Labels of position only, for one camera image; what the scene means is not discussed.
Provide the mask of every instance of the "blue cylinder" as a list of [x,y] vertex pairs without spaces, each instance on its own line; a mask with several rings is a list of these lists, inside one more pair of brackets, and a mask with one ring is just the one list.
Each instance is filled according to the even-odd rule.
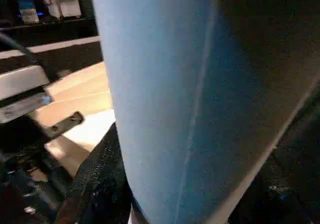
[[141,212],[152,224],[202,223],[278,134],[303,88],[285,92],[289,101],[271,99],[279,89],[271,91],[272,77],[252,65],[218,0],[94,6]]

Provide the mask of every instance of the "black fabric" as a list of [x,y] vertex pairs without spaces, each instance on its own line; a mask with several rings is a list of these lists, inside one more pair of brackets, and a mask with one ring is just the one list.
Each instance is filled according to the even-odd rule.
[[81,164],[56,223],[99,223],[101,219],[104,223],[128,222],[131,193],[117,135],[113,124]]

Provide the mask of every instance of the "black cable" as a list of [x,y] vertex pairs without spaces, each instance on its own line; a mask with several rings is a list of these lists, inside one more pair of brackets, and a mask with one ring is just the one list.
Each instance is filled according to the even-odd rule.
[[30,50],[23,47],[22,45],[18,44],[15,40],[13,40],[8,35],[5,35],[2,32],[0,32],[0,42],[6,44],[7,46],[13,49],[19,50],[22,53],[24,53],[32,64],[39,62],[39,59],[35,56],[35,54],[33,54]]
[[26,47],[19,44],[17,41],[13,40],[8,35],[0,32],[0,42],[4,43],[5,45],[11,47],[12,49],[19,50],[23,54],[27,56],[29,61],[32,63],[32,65],[40,65],[44,72],[46,73],[47,77],[50,81],[55,81],[59,79],[58,75],[55,73],[55,71],[49,69],[47,66],[44,65],[43,61],[38,59],[38,57],[32,53],[30,50],[28,50]]

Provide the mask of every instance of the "white box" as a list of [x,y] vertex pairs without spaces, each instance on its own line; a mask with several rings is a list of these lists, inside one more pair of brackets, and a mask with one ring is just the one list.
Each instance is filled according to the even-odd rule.
[[[51,16],[60,18],[59,8],[56,0],[43,0],[47,5]],[[81,16],[81,10],[78,0],[59,0],[63,17]]]

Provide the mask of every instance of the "blue light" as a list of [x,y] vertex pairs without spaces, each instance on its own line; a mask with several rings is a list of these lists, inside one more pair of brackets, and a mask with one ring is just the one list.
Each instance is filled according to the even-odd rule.
[[43,12],[37,12],[36,15],[38,16],[42,16],[42,15],[45,15]]

